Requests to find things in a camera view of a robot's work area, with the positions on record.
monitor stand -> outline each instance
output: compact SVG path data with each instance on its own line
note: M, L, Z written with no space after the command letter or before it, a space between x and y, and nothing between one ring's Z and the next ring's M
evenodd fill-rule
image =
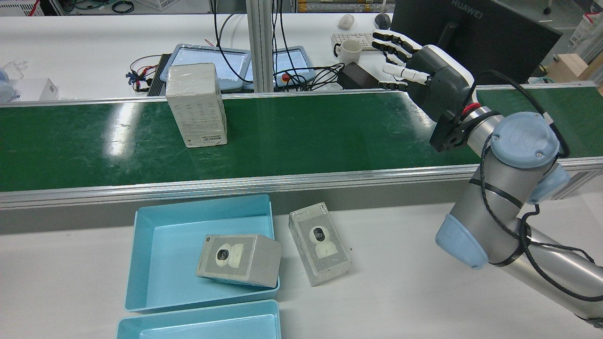
M442 35L440 35L440 39L438 40L437 46L443 50L448 48L448 44L454 35L454 32L458 28L458 23L454 21L450 21L444 27L444 31L442 31Z

light blue bin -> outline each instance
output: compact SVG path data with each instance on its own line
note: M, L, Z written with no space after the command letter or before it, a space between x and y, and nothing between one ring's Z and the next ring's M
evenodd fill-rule
M275 300L124 318L117 339L280 339Z
M154 313L272 299L275 288L215 282L195 275L208 234L261 234L274 239L267 195L140 208L125 309Z

white keyboard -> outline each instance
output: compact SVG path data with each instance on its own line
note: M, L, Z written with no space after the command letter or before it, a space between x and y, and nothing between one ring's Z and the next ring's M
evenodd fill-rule
M373 48L371 43L373 42L373 33L337 33L331 36L331 47L335 46L336 43L342 43L346 40L358 40L362 45L363 51L377 51Z

camera box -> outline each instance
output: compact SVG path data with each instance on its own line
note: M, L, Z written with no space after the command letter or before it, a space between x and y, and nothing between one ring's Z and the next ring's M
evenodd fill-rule
M231 284L274 288L281 253L279 242L260 234L207 235L196 275Z
M165 96L187 147L226 144L226 114L213 63L170 67Z
M352 261L324 203L291 212L289 229L310 285L322 284L348 272Z

robot finger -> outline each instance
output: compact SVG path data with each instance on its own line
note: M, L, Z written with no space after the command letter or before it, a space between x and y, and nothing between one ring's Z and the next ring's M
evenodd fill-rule
M394 54L402 62L406 62L408 59L412 58L412 53L391 42L374 40L371 45L382 52Z
M410 53L415 53L423 48L423 46L419 45L406 35L390 30L374 30L373 37L376 40L391 42L394 45L401 46Z
M384 64L382 70L384 73L419 84L427 84L430 77L428 73L415 71L414 69L409 69L402 66L392 65L391 63Z
M408 83L403 81L380 81L378 86L381 89L401 90L402 92L406 92Z
M398 58L394 54L386 54L385 62L394 64L394 65L398 65L398 66L402 66L402 67L406 66L406 63L403 62L402 60L400 60L400 58Z

